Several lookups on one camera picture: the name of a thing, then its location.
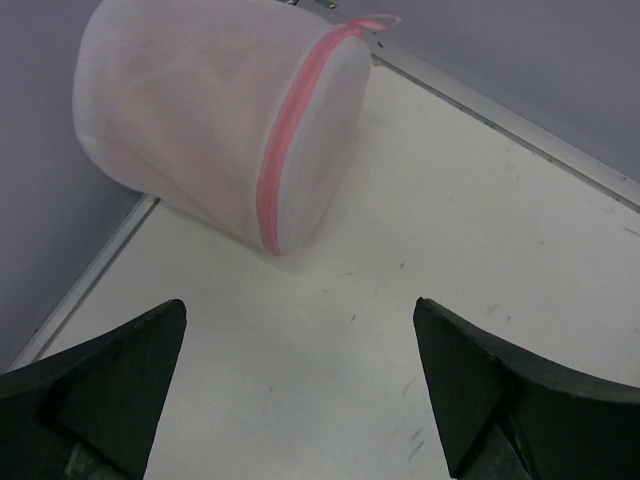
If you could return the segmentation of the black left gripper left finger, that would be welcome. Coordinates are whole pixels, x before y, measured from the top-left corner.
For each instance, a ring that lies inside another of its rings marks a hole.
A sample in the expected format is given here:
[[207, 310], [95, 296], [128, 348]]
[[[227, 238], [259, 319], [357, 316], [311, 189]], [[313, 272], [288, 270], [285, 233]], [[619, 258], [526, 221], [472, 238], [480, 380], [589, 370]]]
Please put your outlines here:
[[3, 374], [2, 478], [143, 478], [185, 330], [170, 300]]

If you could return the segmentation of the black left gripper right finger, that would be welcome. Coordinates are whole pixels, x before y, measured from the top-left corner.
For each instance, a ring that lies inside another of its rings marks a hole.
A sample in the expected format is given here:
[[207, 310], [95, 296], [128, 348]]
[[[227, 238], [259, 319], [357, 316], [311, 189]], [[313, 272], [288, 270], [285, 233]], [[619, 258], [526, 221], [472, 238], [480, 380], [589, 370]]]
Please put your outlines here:
[[431, 299], [413, 322], [451, 478], [638, 478], [638, 388], [545, 359]]

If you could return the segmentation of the white mesh laundry bag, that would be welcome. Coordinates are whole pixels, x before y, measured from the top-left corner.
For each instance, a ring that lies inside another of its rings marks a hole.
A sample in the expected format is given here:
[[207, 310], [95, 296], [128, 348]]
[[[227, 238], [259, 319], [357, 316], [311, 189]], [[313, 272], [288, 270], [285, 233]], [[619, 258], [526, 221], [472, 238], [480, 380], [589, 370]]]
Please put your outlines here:
[[280, 1], [104, 1], [72, 92], [77, 139], [109, 177], [274, 255], [302, 246], [344, 176], [367, 30]]

